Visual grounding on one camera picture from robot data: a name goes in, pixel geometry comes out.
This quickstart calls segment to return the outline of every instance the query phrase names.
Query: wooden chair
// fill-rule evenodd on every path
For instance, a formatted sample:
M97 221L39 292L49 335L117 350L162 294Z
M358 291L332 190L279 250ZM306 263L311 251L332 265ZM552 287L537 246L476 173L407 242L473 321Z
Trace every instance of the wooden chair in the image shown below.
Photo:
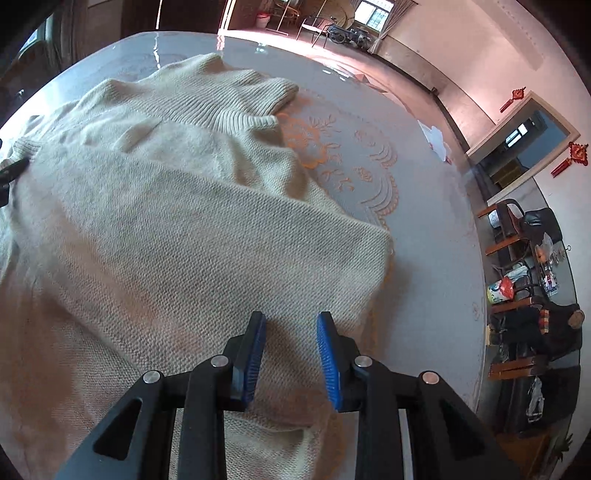
M538 478L548 448L553 438L551 429L543 430L531 437L522 438L515 433L500 433L495 440L510 460L513 460L521 473L521 478Z
M492 364L488 372L489 380L513 380L520 377L543 375L548 368L546 355L519 358L501 364Z
M521 217L516 217L509 208L509 205L515 205L521 212ZM502 248L510 247L520 240L540 245L544 238L544 233L549 234L553 243L562 240L562 231L560 230L554 212L550 208L524 212L519 203L513 199L507 199L485 208L478 213L478 218L484 217L494 211L496 211L499 223L501 224L503 240L488 247L485 251L486 255L491 255ZM529 251L526 251L519 258L513 260L511 264L523 260L528 254Z
M269 9L269 13L272 17L283 18L283 21L288 25L297 24L297 21L300 18L299 8L292 7L290 2L281 2L280 0L274 1Z
M531 307L533 305L543 305L545 300L538 296L529 296L521 300L505 301L491 306L491 313L503 313L509 310L516 310L522 307Z
M516 434L520 438L547 431L557 421L574 412L580 384L580 366L550 368L539 375L544 395L544 411L539 421L530 423L526 410L531 401L534 377L519 377L500 382L501 392L492 429L495 433Z
M509 205L515 205L521 212L521 216L525 216L525 212L519 203L512 199L494 203L490 207L485 208L483 211L478 213L478 218L482 218L496 210L496 214L499 217L499 223L501 224L501 230L503 232L504 240L488 247L485 251L487 255L491 255L495 252L498 252L501 248L506 248L515 242L518 242L519 240L525 239L519 218L513 214L509 208Z

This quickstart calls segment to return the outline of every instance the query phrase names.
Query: plastic bag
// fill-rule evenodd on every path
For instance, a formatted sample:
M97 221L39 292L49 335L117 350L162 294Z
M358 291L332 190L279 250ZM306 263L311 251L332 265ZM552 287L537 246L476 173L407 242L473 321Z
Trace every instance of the plastic bag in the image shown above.
M513 270L511 270L510 272L505 274L505 276L509 277L509 280L511 280L513 283L515 283L515 281L517 279L527 276L527 271L528 271L527 265L522 265L518 268L514 268Z
M542 382L536 377L534 382L531 384L528 392L531 395L530 404L528 405L525 415L527 416L527 422L533 423L542 418L544 412L544 396L542 395Z
M540 263L546 263L550 259L550 256L552 255L553 246L554 244L552 243L550 235L544 232L542 244L535 246L535 254L538 257L538 261Z
M441 130L439 130L437 127L429 128L420 121L418 124L420 125L421 130L423 130L423 134L429 142L429 146L437 154L439 160L446 161L447 151L445 149L445 142L443 141L443 134L441 133Z
M513 282L509 277L503 277L498 282L488 285L486 296L491 305L507 300L513 300L513 297L515 296Z

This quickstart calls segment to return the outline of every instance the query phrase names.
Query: door frame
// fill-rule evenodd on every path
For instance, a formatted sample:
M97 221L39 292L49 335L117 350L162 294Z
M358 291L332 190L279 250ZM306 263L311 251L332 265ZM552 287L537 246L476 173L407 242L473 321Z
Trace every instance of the door frame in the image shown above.
M501 142L499 141L502 138L502 135L499 133L507 126L509 122L511 122L521 111L523 111L526 107L530 107L532 105L531 102L535 102L539 104L544 110L547 111L550 116L552 116L558 123L560 123L565 130L569 132L567 137L559 143L554 150L552 150L548 155L546 155L542 160L540 160L534 167L530 168L526 171L521 177L513 181L510 185L506 186L502 189L499 193L494 195L494 197L487 200L488 205L492 205L493 203L498 202L499 200L506 198L508 194L510 194L513 190L515 190L520 185L524 184L530 178L536 176L539 172L545 169L550 163L552 163L558 156L567 150L569 147L570 142L574 142L577 140L581 134L578 130L572 126L572 124L558 111L556 111L548 102L546 102L542 97L537 95L536 93L529 91L524 99L514 108L509 111L509 114L505 116L505 118L496 124L490 132L480 140L474 147L472 147L466 155L470 159L470 163L475 165L479 163L486 155L488 149L494 149L498 146Z
M220 23L219 34L223 33L226 30L230 30L230 20L232 19L232 14L234 13L234 7L236 6L236 0L227 0L226 6L224 7L223 15L222 15L222 22Z

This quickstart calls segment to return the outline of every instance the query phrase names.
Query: black chair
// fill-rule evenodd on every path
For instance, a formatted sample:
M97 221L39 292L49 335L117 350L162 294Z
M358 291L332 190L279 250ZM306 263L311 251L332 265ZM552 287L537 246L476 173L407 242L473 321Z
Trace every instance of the black chair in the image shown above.
M548 307L548 302L540 300L536 303L542 307ZM509 361L491 365L489 372L490 380L502 381L495 432L519 433L522 436L534 435L540 429L571 414L576 406L579 391L580 367L551 369L549 364L572 352L580 351L582 346L582 329L577 330L573 346L558 355L536 355L526 343L509 345ZM525 411L530 403L531 387L535 377L542 380L544 414L542 420L529 424ZM556 382L568 386L568 388L565 387L568 392L566 397L552 387ZM574 404L572 399L569 400L569 394L574 395ZM547 395L549 395L549 403L546 400Z
M539 421L529 423L525 414L531 400L534 376L505 380L496 410L494 430L520 437L535 436L553 423L567 418L577 406L581 367L549 369L539 375L544 396L544 410Z
M515 205L521 212L521 217L516 217L509 208L509 205ZM515 200L508 199L484 209L478 213L478 218L488 215L495 210L499 217L499 223L501 224L502 240L488 247L485 251L487 255L498 252L502 248L510 247L521 240L532 242L534 245L540 245L544 238L544 233L550 236L553 243L562 240L560 225L558 225L558 220L556 220L556 216L550 208L524 212L519 203ZM519 258L513 261L513 264L522 260L527 253L526 249L522 255L519 255Z
M525 277L518 278L513 283L513 292L515 293L515 298L523 298L521 292L527 292L527 295L530 297L535 296L535 288L539 287L542 288L540 283L534 282L532 271L535 270L535 267L530 267L526 262L525 259L518 260L516 262L510 262L510 269L519 268L519 267L527 267L527 275ZM501 273L505 274L507 268L501 268Z
M318 39L320 38L320 36L322 34L324 34L324 47L325 47L326 40L329 37L327 35L326 31L328 30L328 28L331 25L335 25L335 23L336 23L335 17L324 18L324 17L315 16L315 15L305 17L304 21L300 25L300 30L298 31L295 39L297 40L298 38L300 38L301 29L303 28L305 30L309 30L312 32L312 46L314 46L316 44L316 42L318 41Z

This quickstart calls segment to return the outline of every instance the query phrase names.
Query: curtain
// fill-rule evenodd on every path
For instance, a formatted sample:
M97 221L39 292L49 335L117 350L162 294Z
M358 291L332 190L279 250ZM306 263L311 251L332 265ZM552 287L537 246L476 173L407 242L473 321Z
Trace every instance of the curtain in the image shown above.
M86 32L87 0L64 0L54 12L51 37L59 55L60 71L82 60Z
M400 22L400 19L404 15L406 15L408 11L415 5L417 5L417 3L413 0L396 0L394 8L388 15L386 23L384 24L384 27L380 32L377 40L373 43L373 45L371 45L371 47L368 50L370 53L376 53L378 51L379 45L382 43L382 40L386 37L386 35L388 35L388 32L391 31L395 27L395 25L398 22Z

